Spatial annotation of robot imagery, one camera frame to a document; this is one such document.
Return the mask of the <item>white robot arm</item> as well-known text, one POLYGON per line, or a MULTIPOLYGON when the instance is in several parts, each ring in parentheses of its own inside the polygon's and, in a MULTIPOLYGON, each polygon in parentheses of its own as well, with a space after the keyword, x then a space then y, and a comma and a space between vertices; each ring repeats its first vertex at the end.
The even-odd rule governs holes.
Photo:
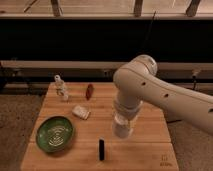
POLYGON ((139 55, 116 70, 114 134, 119 138, 132 134, 131 121, 145 101, 213 135, 213 96, 162 81, 156 73, 157 63, 149 55, 139 55))

